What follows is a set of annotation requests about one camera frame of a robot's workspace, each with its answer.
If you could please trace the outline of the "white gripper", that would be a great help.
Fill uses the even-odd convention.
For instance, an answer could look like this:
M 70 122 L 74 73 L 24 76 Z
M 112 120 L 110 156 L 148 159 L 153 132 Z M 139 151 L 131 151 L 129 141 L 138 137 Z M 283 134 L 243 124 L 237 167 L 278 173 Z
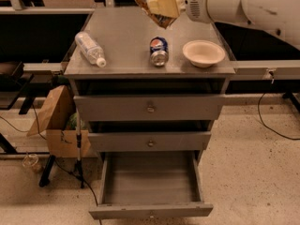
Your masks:
M 187 16 L 194 22 L 211 23 L 208 0 L 184 0 Z M 182 0 L 147 0 L 146 4 L 152 14 L 178 18 L 181 13 Z

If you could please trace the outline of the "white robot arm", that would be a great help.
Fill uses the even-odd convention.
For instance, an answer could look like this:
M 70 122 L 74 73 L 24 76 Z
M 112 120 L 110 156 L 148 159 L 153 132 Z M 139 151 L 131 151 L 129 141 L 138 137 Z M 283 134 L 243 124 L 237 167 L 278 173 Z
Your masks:
M 146 0 L 152 14 L 264 31 L 300 49 L 300 0 Z

